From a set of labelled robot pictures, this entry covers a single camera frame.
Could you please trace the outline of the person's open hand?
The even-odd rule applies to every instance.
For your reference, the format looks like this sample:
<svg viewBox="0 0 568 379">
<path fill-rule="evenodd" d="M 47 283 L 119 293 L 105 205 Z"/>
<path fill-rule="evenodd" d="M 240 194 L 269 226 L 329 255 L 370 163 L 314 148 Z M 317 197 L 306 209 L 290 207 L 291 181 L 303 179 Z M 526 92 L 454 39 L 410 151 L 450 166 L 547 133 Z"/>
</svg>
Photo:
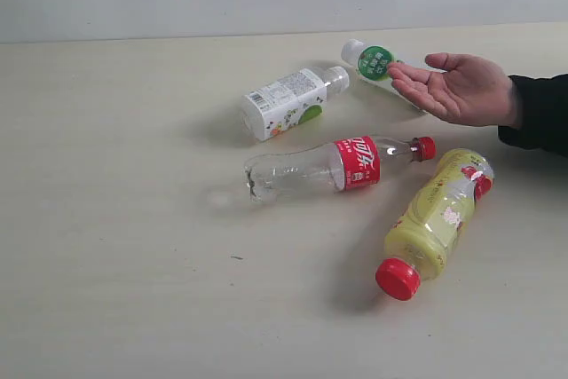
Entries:
<svg viewBox="0 0 568 379">
<path fill-rule="evenodd" d="M 432 53 L 427 69 L 388 65 L 392 87 L 420 109 L 452 124 L 518 129 L 522 109 L 515 85 L 490 60 L 469 54 Z"/>
</svg>

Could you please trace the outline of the black sleeved forearm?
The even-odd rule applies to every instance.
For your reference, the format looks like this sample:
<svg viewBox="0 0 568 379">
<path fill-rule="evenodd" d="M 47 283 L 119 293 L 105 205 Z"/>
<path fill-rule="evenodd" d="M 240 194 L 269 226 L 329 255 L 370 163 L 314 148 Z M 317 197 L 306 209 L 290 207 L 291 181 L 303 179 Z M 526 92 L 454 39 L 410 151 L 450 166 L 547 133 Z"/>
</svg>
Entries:
<svg viewBox="0 0 568 379">
<path fill-rule="evenodd" d="M 520 106 L 520 125 L 498 127 L 500 141 L 567 157 L 567 74 L 551 78 L 510 76 Z"/>
</svg>

